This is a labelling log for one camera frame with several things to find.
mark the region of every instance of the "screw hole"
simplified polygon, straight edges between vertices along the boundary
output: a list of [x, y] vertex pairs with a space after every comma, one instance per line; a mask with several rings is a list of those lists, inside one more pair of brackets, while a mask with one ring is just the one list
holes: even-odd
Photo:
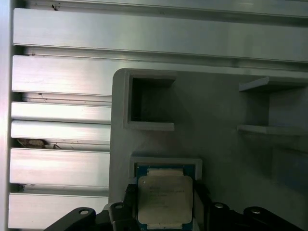
[[79, 213], [80, 213], [81, 215], [86, 215], [86, 214], [89, 213], [89, 211], [87, 211], [87, 210], [81, 210]]

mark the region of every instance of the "aluminum rail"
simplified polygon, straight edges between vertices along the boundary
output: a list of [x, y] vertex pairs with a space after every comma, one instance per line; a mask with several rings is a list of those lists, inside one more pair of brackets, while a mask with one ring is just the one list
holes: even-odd
[[11, 0], [0, 1], [0, 231], [8, 229], [12, 15]]
[[253, 13], [308, 17], [308, 6], [304, 1], [280, 1], [280, 0], [207, 0], [207, 1], [165, 1], [165, 0], [59, 0], [58, 2], [85, 2], [116, 4], [126, 6], [144, 7], [168, 7], [187, 10], [223, 11], [226, 13]]
[[307, 36], [308, 29], [304, 27], [106, 13], [14, 10], [13, 42], [26, 46], [307, 62]]
[[14, 120], [12, 138], [84, 141], [109, 144], [110, 125]]
[[93, 208], [96, 213], [108, 204], [108, 197], [65, 196], [11, 193], [9, 228], [45, 229], [78, 207]]
[[11, 149], [10, 183], [109, 186], [109, 153]]
[[12, 119], [110, 124], [111, 107], [13, 102]]
[[13, 57], [12, 88], [13, 91], [21, 92], [111, 96], [112, 78], [115, 72], [121, 68], [231, 75], [307, 77], [306, 72], [284, 70], [16, 55]]

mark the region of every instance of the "black mounting arm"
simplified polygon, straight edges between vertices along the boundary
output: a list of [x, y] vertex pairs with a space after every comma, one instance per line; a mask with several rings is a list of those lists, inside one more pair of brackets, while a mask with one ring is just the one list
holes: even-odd
[[[193, 216], [201, 231], [301, 231], [297, 226], [261, 207], [246, 208], [243, 214], [226, 204], [213, 203], [205, 185], [195, 182]], [[95, 214], [94, 209], [74, 209], [45, 231], [140, 231], [137, 215], [138, 186], [130, 184], [123, 202]]]

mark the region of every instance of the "metal surface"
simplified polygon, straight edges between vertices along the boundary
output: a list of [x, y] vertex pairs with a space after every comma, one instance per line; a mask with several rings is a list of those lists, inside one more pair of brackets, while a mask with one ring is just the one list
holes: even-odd
[[192, 71], [234, 75], [307, 77], [306, 72], [213, 67], [137, 61], [111, 61], [58, 57], [13, 57], [13, 91], [65, 94], [112, 94], [112, 78], [121, 68]]
[[57, 139], [108, 144], [110, 125], [14, 120], [11, 136], [28, 139]]
[[108, 189], [109, 153], [12, 148], [10, 183]]
[[78, 207], [103, 210], [108, 197], [63, 196], [11, 193], [9, 205], [9, 228], [45, 229]]
[[291, 26], [120, 14], [14, 10], [15, 45], [306, 62], [307, 36], [307, 28]]
[[121, 4], [126, 6], [170, 7], [189, 10], [224, 11], [226, 13], [259, 13], [283, 16], [307, 17], [307, 4], [304, 1], [281, 0], [208, 0], [208, 1], [165, 1], [165, 0], [70, 0], [70, 2], [89, 2]]
[[0, 231], [7, 230], [10, 162], [12, 1], [0, 0]]
[[254, 213], [254, 214], [260, 214], [260, 211], [256, 208], [252, 208], [251, 212]]
[[223, 204], [217, 203], [217, 204], [215, 204], [215, 207], [216, 207], [216, 208], [223, 208]]
[[111, 107], [13, 102], [12, 119], [110, 124]]

